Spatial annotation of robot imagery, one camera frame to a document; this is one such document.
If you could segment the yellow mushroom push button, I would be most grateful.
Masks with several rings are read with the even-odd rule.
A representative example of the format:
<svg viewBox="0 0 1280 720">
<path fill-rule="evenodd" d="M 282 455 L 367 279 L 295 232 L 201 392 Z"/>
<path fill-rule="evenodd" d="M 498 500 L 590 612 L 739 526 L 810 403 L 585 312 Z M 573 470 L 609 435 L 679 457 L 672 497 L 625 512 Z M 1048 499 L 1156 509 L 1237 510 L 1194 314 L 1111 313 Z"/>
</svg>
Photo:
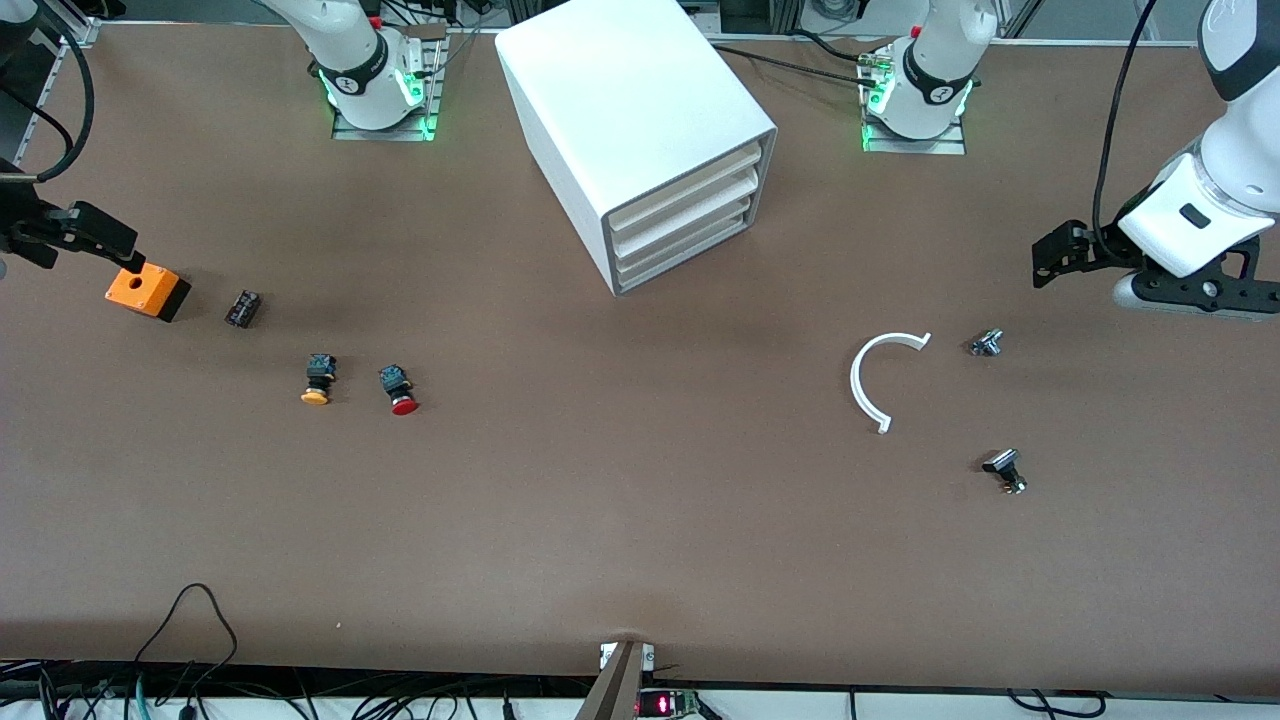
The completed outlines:
<svg viewBox="0 0 1280 720">
<path fill-rule="evenodd" d="M 330 391 L 337 380 L 337 359 L 330 354 L 312 354 L 306 366 L 306 387 L 300 398 L 308 405 L 330 402 Z"/>
</svg>

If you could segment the red mushroom push button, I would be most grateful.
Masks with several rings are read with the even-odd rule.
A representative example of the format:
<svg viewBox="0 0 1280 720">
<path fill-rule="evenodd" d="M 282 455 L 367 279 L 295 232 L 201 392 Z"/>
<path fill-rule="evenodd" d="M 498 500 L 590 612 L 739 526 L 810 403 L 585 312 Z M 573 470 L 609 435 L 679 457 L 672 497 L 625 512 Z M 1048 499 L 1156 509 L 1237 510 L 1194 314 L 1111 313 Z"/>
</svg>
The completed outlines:
<svg viewBox="0 0 1280 720">
<path fill-rule="evenodd" d="M 393 415 L 404 416 L 419 409 L 419 402 L 413 396 L 413 383 L 399 365 L 384 366 L 379 372 L 379 382 L 383 392 L 390 400 Z"/>
</svg>

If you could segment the white curved plastic arc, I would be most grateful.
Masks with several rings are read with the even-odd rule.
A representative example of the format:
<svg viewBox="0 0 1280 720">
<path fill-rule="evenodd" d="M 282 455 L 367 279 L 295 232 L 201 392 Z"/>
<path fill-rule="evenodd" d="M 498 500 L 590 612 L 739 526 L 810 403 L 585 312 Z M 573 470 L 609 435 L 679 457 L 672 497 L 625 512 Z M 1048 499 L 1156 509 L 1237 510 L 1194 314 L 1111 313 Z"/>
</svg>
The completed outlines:
<svg viewBox="0 0 1280 720">
<path fill-rule="evenodd" d="M 878 348 L 886 345 L 897 345 L 920 351 L 928 346 L 932 341 L 932 333 L 925 332 L 923 334 L 910 334 L 902 332 L 890 332 L 872 337 L 868 340 L 855 354 L 850 363 L 847 382 L 850 393 L 855 405 L 860 411 L 876 425 L 876 432 L 879 436 L 887 434 L 892 427 L 893 419 L 891 415 L 881 410 L 867 395 L 867 389 L 863 382 L 863 365 L 867 356 L 873 348 Z"/>
</svg>

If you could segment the red display electronics board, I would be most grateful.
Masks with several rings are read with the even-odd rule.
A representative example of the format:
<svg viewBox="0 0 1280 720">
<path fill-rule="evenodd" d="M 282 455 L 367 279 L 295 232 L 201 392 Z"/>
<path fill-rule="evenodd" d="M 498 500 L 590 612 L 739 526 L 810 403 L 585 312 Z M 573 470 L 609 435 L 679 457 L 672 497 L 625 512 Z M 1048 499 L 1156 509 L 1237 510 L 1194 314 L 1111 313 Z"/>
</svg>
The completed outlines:
<svg viewBox="0 0 1280 720">
<path fill-rule="evenodd" d="M 682 720 L 699 715 L 700 700 L 694 691 L 643 689 L 634 711 L 636 720 Z"/>
</svg>

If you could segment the orange button enclosure box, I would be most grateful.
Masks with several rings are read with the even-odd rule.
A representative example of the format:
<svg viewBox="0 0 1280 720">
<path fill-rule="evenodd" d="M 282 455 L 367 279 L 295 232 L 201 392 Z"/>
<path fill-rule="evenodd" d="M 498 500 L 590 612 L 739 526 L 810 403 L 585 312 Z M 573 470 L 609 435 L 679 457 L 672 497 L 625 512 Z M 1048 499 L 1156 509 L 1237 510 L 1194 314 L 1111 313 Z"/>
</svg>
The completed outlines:
<svg viewBox="0 0 1280 720">
<path fill-rule="evenodd" d="M 145 263 L 137 273 L 122 269 L 104 297 L 141 316 L 173 323 L 191 290 L 191 283 L 174 270 Z"/>
</svg>

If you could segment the aluminium frame rail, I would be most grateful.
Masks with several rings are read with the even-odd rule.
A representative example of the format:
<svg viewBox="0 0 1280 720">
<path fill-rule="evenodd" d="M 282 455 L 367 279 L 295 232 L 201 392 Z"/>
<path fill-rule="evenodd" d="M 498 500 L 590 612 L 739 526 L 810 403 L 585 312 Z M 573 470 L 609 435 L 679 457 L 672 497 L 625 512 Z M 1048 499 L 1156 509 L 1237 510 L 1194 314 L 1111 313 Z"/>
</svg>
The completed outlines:
<svg viewBox="0 0 1280 720">
<path fill-rule="evenodd" d="M 1155 1 L 1144 44 L 1190 46 L 1208 0 L 998 0 L 1002 37 L 1015 44 L 1120 46 Z"/>
<path fill-rule="evenodd" d="M 12 26 L 19 26 L 31 20 L 31 29 L 28 33 L 35 32 L 41 19 L 45 19 L 49 26 L 51 26 L 61 41 L 65 44 L 67 49 L 70 51 L 76 60 L 76 65 L 79 70 L 79 78 L 83 88 L 83 115 L 79 124 L 78 135 L 73 140 L 64 142 L 64 152 L 59 160 L 46 170 L 35 174 L 5 174 L 3 176 L 3 182 L 13 183 L 27 183 L 38 184 L 51 181 L 59 177 L 68 169 L 70 169 L 76 161 L 79 159 L 81 154 L 84 151 L 90 136 L 93 128 L 93 120 L 96 115 L 96 87 L 93 82 L 93 74 L 90 69 L 90 63 L 84 55 L 84 41 L 90 36 L 90 27 L 93 24 L 91 20 L 77 19 L 76 22 L 68 20 L 67 14 L 70 14 L 69 9 L 63 10 L 64 4 L 61 0 L 3 0 L 13 6 L 14 12 L 24 10 L 22 3 L 29 5 L 29 13 L 22 18 L 22 22 L 17 19 L 10 20 L 8 17 L 5 22 Z"/>
</svg>

